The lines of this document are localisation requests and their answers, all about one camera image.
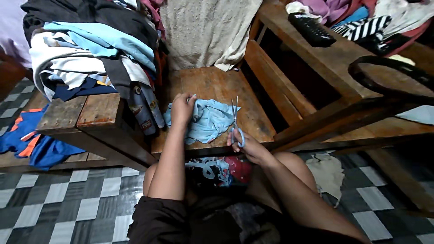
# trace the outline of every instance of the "blue-handled scissors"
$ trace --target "blue-handled scissors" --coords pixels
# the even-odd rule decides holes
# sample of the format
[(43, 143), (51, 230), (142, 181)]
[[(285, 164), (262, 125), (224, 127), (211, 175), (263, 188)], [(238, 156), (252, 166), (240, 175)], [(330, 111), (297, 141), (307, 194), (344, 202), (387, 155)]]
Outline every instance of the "blue-handled scissors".
[[(238, 127), (238, 125), (237, 125), (238, 96), (237, 96), (237, 106), (235, 107), (235, 111), (234, 111), (234, 109), (233, 109), (233, 100), (231, 99), (231, 101), (232, 101), (232, 116), (233, 116), (233, 124), (235, 125), (235, 129), (238, 129), (238, 131), (240, 132), (240, 134), (241, 134), (241, 139), (242, 139), (242, 142), (241, 142), (241, 143), (238, 142), (238, 146), (241, 147), (241, 148), (243, 148), (244, 145), (246, 144), (246, 140), (244, 140), (244, 134), (243, 134), (243, 131), (242, 131), (242, 130)], [(235, 136), (234, 136), (233, 134), (232, 134), (231, 142), (232, 142), (232, 144), (235, 142)]]

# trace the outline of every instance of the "wooden surface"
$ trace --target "wooden surface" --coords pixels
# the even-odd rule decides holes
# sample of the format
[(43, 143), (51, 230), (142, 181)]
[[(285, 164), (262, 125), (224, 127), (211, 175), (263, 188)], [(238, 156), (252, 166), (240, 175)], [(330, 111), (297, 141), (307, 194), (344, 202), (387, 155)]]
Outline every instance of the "wooden surface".
[(422, 211), (434, 212), (434, 199), (409, 172), (385, 149), (367, 150), (366, 153), (404, 194)]
[[(216, 67), (172, 71), (163, 89), (159, 92), (158, 98), (162, 112), (167, 110), (168, 104), (178, 93), (190, 92), (197, 94), (199, 99), (215, 99), (226, 104), (231, 104), (231, 98), (235, 99), (238, 95), (238, 105), (241, 107), (238, 111), (238, 126), (261, 143), (273, 141), (276, 132), (242, 72), (223, 72)], [(161, 131), (160, 135), (152, 140), (152, 154), (161, 153), (167, 133), (168, 130)], [(186, 145), (185, 148), (187, 154), (195, 151), (193, 155), (230, 152), (230, 148), (226, 146), (226, 139), (227, 132), (211, 143), (196, 142)]]
[(114, 126), (120, 103), (119, 93), (89, 96), (80, 113), (77, 126)]
[(316, 112), (256, 41), (248, 42), (244, 59), (289, 125)]
[[(157, 160), (148, 152), (149, 147), (144, 143), (144, 134), (134, 115), (125, 107), (125, 101), (118, 93), (89, 96), (78, 118), (77, 128), (146, 166), (156, 163)], [(125, 113), (130, 113), (130, 116), (125, 117)]]
[(416, 67), (434, 75), (434, 50), (420, 43), (413, 44), (402, 50), (399, 55), (413, 60)]
[(64, 102), (54, 99), (42, 116), (36, 131), (45, 135), (76, 131), (77, 118), (87, 96), (80, 96)]
[(281, 3), (263, 3), (257, 14), (266, 27), (339, 93), (355, 99), (381, 96), (360, 85), (348, 73), (348, 65), (361, 56), (372, 55), (369, 51), (331, 30), (327, 31), (337, 40), (331, 47), (310, 46), (288, 21), (285, 6)]
[(391, 146), (434, 134), (434, 126), (389, 117), (322, 142), (307, 142), (291, 148), (292, 152), (348, 148), (347, 152)]

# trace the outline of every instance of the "white fabric scrap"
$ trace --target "white fabric scrap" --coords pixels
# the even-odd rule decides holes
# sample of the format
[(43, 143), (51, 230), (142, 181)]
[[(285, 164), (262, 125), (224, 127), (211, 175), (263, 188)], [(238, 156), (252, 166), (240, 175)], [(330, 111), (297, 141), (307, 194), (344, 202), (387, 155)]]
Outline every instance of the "white fabric scrap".
[(418, 123), (434, 125), (434, 106), (422, 105), (396, 115), (399, 118), (416, 121)]
[(169, 69), (231, 69), (244, 56), (262, 0), (179, 0), (161, 6)]
[(286, 12), (290, 13), (304, 13), (307, 17), (316, 19), (319, 23), (322, 21), (321, 15), (315, 15), (310, 13), (310, 8), (304, 6), (301, 2), (292, 2), (285, 6)]
[(413, 66), (416, 65), (416, 63), (413, 60), (411, 60), (409, 58), (406, 58), (406, 57), (403, 57), (403, 56), (401, 56), (399, 54), (392, 55), (392, 56), (390, 56), (388, 58), (389, 59), (394, 59), (394, 60), (397, 60), (397, 61), (401, 61), (401, 62), (405, 62), (405, 63), (408, 63), (409, 65), (413, 65)]
[(414, 30), (434, 16), (434, 1), (408, 3), (405, 0), (377, 0), (373, 17), (389, 15), (391, 23), (383, 34), (388, 38), (397, 33)]
[(341, 162), (328, 154), (315, 154), (306, 161), (307, 167), (313, 174), (315, 182), (321, 193), (327, 192), (341, 200), (341, 186), (344, 179)]

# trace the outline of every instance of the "black and white striped cloth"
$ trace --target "black and white striped cloth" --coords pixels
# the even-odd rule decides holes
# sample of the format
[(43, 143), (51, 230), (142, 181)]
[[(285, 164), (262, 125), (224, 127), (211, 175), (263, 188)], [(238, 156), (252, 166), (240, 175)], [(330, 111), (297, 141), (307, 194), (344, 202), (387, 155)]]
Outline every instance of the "black and white striped cloth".
[(332, 30), (350, 41), (357, 41), (367, 36), (375, 36), (381, 42), (383, 40), (383, 30), (390, 24), (391, 20), (392, 18), (389, 15), (377, 18), (365, 18), (334, 27)]

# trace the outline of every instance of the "white cloth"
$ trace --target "white cloth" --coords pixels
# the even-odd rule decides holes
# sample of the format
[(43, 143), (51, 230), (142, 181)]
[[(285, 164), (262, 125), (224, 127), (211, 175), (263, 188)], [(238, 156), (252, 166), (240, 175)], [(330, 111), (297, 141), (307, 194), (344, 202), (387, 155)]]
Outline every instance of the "white cloth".
[(211, 66), (224, 71), (244, 56), (250, 22), (262, 0), (178, 0), (160, 8), (169, 69)]
[(308, 6), (304, 6), (301, 2), (292, 2), (285, 6), (286, 12), (290, 13), (304, 13), (307, 17), (316, 19), (319, 23), (322, 21), (321, 15), (315, 15), (310, 13), (310, 8)]
[(434, 125), (434, 106), (422, 105), (396, 115), (399, 118)]
[[(90, 51), (70, 47), (50, 47), (44, 42), (44, 37), (52, 37), (52, 32), (36, 33), (31, 40), (33, 80), (36, 87), (50, 101), (54, 91), (43, 84), (41, 73), (45, 68), (52, 69), (53, 73), (62, 78), (68, 89), (81, 86), (89, 73), (105, 75), (105, 68), (101, 60), (95, 58)], [(139, 64), (129, 58), (121, 56), (122, 63), (131, 80), (139, 81), (150, 86), (148, 76)]]
[(317, 153), (312, 157), (306, 161), (306, 165), (312, 172), (319, 191), (329, 193), (337, 198), (339, 203), (342, 197), (342, 181), (345, 176), (341, 162), (328, 154)]
[(384, 29), (384, 37), (414, 30), (434, 16), (434, 0), (408, 3), (405, 0), (377, 0), (374, 17), (389, 15), (391, 23)]

